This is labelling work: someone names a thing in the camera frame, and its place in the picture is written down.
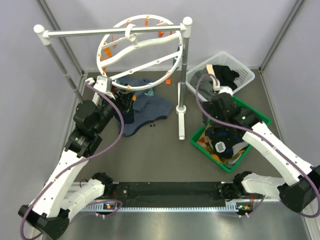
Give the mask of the white round clip hanger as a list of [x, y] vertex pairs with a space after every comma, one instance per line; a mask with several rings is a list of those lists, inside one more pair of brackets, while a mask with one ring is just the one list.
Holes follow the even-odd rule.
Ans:
[[[106, 34], [99, 44], [96, 65], [100, 74], [106, 77], [107, 67], [118, 63], [138, 50], [178, 41], [176, 51], [110, 76], [112, 85], [123, 90], [142, 91], [158, 86], [176, 71], [180, 61], [185, 57], [186, 40], [191, 36], [192, 23], [192, 18], [188, 16], [182, 20], [182, 23], [175, 25], [162, 16], [152, 14], [135, 15], [122, 20], [113, 28], [106, 30]], [[116, 82], [119, 78], [169, 60], [173, 60], [172, 67], [156, 81], [140, 86], [123, 85]]]

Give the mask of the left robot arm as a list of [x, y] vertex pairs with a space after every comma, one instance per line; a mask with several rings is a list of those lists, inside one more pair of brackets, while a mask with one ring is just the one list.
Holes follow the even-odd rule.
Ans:
[[40, 194], [29, 204], [22, 205], [18, 215], [29, 225], [52, 240], [59, 239], [72, 219], [97, 198], [109, 198], [114, 191], [113, 180], [96, 173], [88, 183], [71, 195], [68, 191], [81, 169], [95, 154], [102, 142], [101, 132], [109, 121], [118, 116], [125, 124], [124, 113], [133, 113], [134, 92], [112, 90], [100, 104], [83, 100], [77, 107], [71, 132], [60, 160]]

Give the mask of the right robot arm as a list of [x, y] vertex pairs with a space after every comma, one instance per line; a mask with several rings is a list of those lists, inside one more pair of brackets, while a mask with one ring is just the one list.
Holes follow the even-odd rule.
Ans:
[[239, 198], [260, 194], [281, 201], [301, 214], [320, 199], [320, 168], [301, 159], [279, 140], [252, 109], [238, 106], [231, 94], [223, 92], [212, 100], [199, 102], [201, 112], [218, 127], [223, 127], [255, 148], [278, 171], [270, 177], [244, 171], [233, 179], [233, 192]]

